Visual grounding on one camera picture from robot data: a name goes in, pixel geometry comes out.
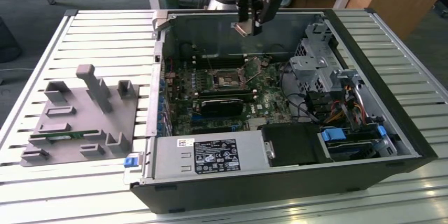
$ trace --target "blue drive latch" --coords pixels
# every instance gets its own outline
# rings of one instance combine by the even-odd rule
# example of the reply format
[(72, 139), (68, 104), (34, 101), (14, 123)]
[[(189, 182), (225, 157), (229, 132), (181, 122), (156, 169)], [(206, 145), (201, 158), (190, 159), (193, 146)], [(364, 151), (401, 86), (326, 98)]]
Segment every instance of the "blue drive latch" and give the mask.
[(332, 141), (332, 140), (345, 140), (345, 134), (341, 128), (330, 128), (325, 129), (321, 133), (321, 137), (324, 141)]

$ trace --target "floor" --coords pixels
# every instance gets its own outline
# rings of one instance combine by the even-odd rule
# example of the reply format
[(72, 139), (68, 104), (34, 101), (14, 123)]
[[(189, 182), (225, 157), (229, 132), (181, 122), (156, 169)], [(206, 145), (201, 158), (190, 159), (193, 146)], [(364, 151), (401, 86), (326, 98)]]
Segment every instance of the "floor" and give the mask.
[[(0, 0), (0, 17), (21, 46), (20, 58), (0, 69), (34, 68), (66, 9), (148, 9), (148, 0)], [(430, 11), (405, 41), (436, 78), (448, 87), (448, 19)], [(29, 70), (0, 71), (0, 125), (25, 85)]]

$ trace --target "circuit board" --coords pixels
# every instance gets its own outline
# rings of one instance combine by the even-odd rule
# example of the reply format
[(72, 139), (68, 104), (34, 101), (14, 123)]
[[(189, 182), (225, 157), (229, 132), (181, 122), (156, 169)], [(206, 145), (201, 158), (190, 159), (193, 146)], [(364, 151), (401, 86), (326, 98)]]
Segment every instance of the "circuit board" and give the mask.
[[(266, 58), (250, 57), (238, 68), (196, 69), (182, 64), (177, 74), (169, 73), (172, 134), (189, 135), (256, 130), (269, 123), (290, 122), (292, 115), (278, 87), (278, 67)], [(253, 101), (244, 102), (236, 116), (204, 117), (198, 91), (249, 90)]]

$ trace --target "green circuit board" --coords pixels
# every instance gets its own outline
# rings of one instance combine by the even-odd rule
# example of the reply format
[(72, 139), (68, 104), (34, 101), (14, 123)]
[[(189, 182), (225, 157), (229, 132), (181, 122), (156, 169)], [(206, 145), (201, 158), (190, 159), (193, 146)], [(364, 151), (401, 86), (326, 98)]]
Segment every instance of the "green circuit board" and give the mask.
[[(236, 70), (213, 69), (212, 71), (182, 68), (177, 74), (178, 78), (172, 80), (173, 135), (202, 134), (210, 129), (248, 131), (256, 130), (257, 125), (253, 125), (253, 122), (257, 124), (290, 122), (290, 110), (277, 85), (280, 65), (281, 63), (268, 63), (264, 58), (252, 57)], [(225, 73), (222, 78), (218, 77), (220, 73)], [(234, 84), (233, 77), (237, 74), (242, 80), (240, 85)], [(200, 101), (193, 98), (198, 89), (256, 90), (254, 102), (244, 103), (242, 113), (237, 116), (205, 118), (198, 112)]]

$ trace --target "aluminum table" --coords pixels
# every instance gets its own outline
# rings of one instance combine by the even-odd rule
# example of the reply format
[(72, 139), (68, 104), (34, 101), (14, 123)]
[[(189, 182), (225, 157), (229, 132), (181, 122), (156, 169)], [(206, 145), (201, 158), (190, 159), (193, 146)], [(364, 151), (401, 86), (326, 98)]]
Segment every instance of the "aluminum table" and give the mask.
[[(1, 223), (428, 223), (448, 218), (448, 93), (374, 13), (336, 10), (440, 158), (368, 190), (261, 204), (156, 215), (128, 191), (122, 159), (24, 168), (20, 154), (46, 97), (49, 80), (82, 87), (78, 64), (106, 84), (140, 85), (133, 151), (145, 146), (150, 100), (152, 11), (66, 13), (0, 131)], [(344, 49), (340, 48), (346, 64)]]

